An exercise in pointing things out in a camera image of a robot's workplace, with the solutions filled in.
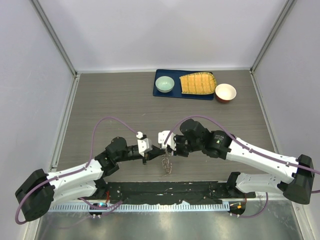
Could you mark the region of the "metal disc with keyrings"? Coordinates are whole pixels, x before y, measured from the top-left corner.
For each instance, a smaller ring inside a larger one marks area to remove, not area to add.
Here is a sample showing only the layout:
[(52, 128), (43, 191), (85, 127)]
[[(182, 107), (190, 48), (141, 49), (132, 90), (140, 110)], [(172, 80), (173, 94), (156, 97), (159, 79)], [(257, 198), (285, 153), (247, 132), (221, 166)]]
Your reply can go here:
[(162, 156), (161, 165), (165, 171), (165, 174), (163, 175), (163, 177), (170, 175), (172, 172), (172, 163), (170, 162), (170, 156), (168, 153)]

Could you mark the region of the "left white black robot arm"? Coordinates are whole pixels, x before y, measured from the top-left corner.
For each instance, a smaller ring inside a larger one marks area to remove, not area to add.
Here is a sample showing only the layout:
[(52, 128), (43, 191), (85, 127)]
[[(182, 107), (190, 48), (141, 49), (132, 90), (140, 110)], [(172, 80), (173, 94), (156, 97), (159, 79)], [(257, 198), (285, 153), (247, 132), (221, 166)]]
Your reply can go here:
[(42, 217), (58, 204), (81, 197), (100, 200), (107, 192), (100, 182), (119, 170), (119, 162), (142, 160), (146, 164), (165, 152), (165, 144), (155, 146), (146, 136), (130, 146), (123, 137), (116, 137), (103, 152), (84, 164), (49, 173), (37, 169), (15, 192), (19, 203), (15, 221), (23, 225)]

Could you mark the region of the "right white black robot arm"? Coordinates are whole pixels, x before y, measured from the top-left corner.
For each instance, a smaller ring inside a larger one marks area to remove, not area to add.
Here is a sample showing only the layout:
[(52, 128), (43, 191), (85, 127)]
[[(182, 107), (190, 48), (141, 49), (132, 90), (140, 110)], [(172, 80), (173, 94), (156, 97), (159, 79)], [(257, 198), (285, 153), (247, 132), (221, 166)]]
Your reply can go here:
[(178, 156), (202, 152), (210, 158), (242, 163), (262, 174), (232, 172), (226, 193), (233, 198), (251, 192), (283, 195), (288, 200), (308, 205), (311, 201), (315, 173), (312, 159), (304, 154), (285, 156), (249, 144), (224, 130), (210, 131), (200, 122), (187, 119), (180, 125), (180, 135), (170, 136), (170, 147)]

